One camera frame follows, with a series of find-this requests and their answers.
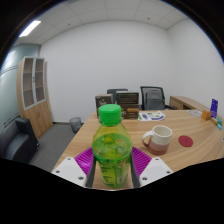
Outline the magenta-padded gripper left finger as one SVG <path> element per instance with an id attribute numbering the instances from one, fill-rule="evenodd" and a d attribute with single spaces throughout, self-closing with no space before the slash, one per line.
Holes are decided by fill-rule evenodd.
<path id="1" fill-rule="evenodd" d="M 67 181 L 84 188 L 91 188 L 94 181 L 96 159 L 88 148 L 76 157 L 66 157 L 53 171 Z"/>

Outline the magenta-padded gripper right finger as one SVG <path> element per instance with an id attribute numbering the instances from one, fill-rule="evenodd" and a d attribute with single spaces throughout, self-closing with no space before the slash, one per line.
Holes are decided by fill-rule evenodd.
<path id="1" fill-rule="evenodd" d="M 135 188 L 140 188 L 172 174 L 173 171 L 160 157 L 151 158 L 141 150 L 131 152 L 131 175 Z"/>

